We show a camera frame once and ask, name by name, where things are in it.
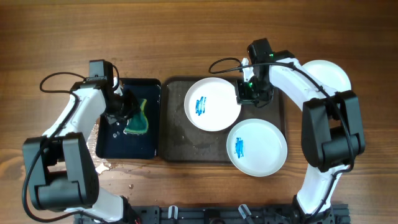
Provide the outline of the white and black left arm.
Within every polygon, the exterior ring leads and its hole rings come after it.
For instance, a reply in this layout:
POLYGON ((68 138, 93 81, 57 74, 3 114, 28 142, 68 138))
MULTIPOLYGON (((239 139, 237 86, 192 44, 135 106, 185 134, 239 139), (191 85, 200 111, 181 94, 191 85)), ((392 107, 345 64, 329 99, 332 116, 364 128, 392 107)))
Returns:
POLYGON ((22 206, 41 223, 76 216, 97 223, 140 223, 127 198, 100 187, 86 141, 103 116, 110 124, 126 122, 140 110, 130 90, 123 90, 119 72, 106 60, 89 62, 89 75, 66 91, 70 99, 43 135, 22 146, 25 179, 22 206))

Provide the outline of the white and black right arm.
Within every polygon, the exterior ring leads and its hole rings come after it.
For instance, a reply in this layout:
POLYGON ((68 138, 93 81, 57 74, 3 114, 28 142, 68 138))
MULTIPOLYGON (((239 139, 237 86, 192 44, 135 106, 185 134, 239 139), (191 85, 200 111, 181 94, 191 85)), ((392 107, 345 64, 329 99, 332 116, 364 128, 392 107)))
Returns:
POLYGON ((244 78, 237 84, 237 101, 261 108, 278 88, 300 108, 308 168, 294 196, 294 217, 300 223, 319 221, 330 212, 338 179, 353 170, 365 150, 358 97, 338 79, 309 72, 288 50, 273 51, 267 39, 253 41, 247 51, 238 67, 244 78))

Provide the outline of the green and yellow sponge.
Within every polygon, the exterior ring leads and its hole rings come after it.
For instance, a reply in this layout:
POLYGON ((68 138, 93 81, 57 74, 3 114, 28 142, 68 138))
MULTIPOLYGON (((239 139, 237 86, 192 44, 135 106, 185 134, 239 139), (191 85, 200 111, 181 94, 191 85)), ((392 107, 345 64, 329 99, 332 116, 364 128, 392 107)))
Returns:
POLYGON ((149 129, 149 122, 145 114, 147 100, 140 98, 138 102, 140 103, 140 111, 128 120, 127 125, 124 128, 124 133, 126 134, 145 134, 149 129))

